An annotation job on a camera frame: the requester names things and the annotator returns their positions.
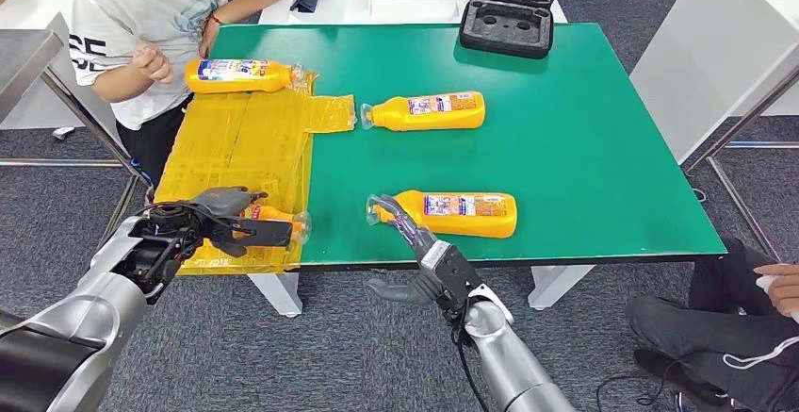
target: yellow plastic mat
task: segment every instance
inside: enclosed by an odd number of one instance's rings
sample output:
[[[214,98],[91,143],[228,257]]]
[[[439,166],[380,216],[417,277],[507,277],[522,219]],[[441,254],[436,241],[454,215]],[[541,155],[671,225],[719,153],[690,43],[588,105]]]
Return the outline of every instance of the yellow plastic mat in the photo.
[[[186,200],[220,186],[269,194],[258,202],[283,212],[307,208],[312,133],[352,130],[352,96],[312,96],[305,90],[197,95],[175,139],[155,200]],[[179,275],[284,272],[300,263],[302,247],[249,247],[234,258],[206,241]]]

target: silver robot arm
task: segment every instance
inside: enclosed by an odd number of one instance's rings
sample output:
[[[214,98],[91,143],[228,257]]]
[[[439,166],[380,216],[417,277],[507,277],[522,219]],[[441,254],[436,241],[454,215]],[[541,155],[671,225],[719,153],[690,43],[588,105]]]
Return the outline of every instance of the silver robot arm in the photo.
[[[215,188],[151,206],[120,225],[69,295],[24,321],[6,315],[12,325],[0,328],[0,410],[97,410],[147,305],[204,239],[231,255],[246,246],[288,245],[291,222],[239,217],[263,196]]]
[[[499,410],[575,411],[514,332],[511,312],[482,282],[457,247],[417,226],[390,196],[369,197],[367,215],[374,215],[375,206],[394,216],[391,224],[414,249],[421,272],[408,286],[388,286],[371,279],[367,287],[386,300],[416,304],[435,301],[455,333],[462,326],[480,354],[483,375]]]

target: white cloth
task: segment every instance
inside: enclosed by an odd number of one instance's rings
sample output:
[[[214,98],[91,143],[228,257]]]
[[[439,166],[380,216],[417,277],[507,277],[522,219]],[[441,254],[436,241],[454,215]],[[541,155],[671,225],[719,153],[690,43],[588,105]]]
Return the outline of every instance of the white cloth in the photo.
[[[130,63],[140,41],[169,58],[174,79],[155,82],[140,96],[112,104],[125,127],[141,124],[179,105],[189,94],[186,63],[198,56],[208,15],[227,0],[73,0],[70,55],[79,85],[92,85],[106,70]]]

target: small bottle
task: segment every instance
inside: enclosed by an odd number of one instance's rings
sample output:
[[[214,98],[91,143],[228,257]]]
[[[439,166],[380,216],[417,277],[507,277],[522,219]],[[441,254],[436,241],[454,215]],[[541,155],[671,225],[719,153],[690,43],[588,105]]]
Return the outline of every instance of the small bottle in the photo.
[[[245,219],[255,219],[257,221],[282,221],[291,222],[291,240],[304,244],[311,237],[311,215],[307,211],[298,214],[283,212],[274,206],[249,205],[241,213]],[[234,237],[243,236],[236,231]]]
[[[391,221],[393,216],[377,205],[376,198],[367,200],[367,221]],[[508,238],[516,228],[516,200],[507,193],[406,190],[394,199],[416,224],[433,233]]]
[[[433,96],[391,98],[377,106],[361,105],[364,129],[381,126],[392,131],[472,129],[485,119],[485,101],[477,91]]]
[[[184,76],[195,93],[272,92],[305,85],[302,66],[272,60],[193,59],[186,64]]]

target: floor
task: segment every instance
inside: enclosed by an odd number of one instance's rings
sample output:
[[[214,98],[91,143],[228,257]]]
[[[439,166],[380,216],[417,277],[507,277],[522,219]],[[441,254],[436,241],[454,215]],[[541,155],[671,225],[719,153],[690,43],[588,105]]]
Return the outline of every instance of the floor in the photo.
[[[569,20],[602,24],[628,70],[673,1],[561,0]],[[748,137],[799,140],[799,121],[762,119]],[[2,131],[0,153],[109,157],[83,130],[65,142],[49,131]],[[777,250],[797,259],[799,206],[787,202],[784,192],[795,188],[799,152],[728,150],[721,159]],[[71,290],[125,180],[124,171],[113,168],[0,169],[5,217],[0,307],[29,316]],[[691,181],[707,193],[705,208],[719,231],[754,244],[708,166]],[[140,204],[141,197],[138,190],[133,203]],[[596,268],[542,312],[526,304],[533,286],[529,269],[488,269],[480,275],[514,313],[516,333],[575,408],[594,411],[595,389],[604,378],[635,372],[635,342],[623,315],[628,297],[684,300],[691,269],[689,264]],[[278,316],[245,277],[181,277],[132,337],[102,410],[479,410],[438,312],[432,306],[377,302],[363,288],[372,276],[404,282],[412,273],[305,273],[300,281],[305,311],[294,319]],[[470,360],[476,363],[473,355]],[[608,385],[600,395],[602,409],[671,410],[667,398],[653,407],[636,404],[654,389],[645,381]]]

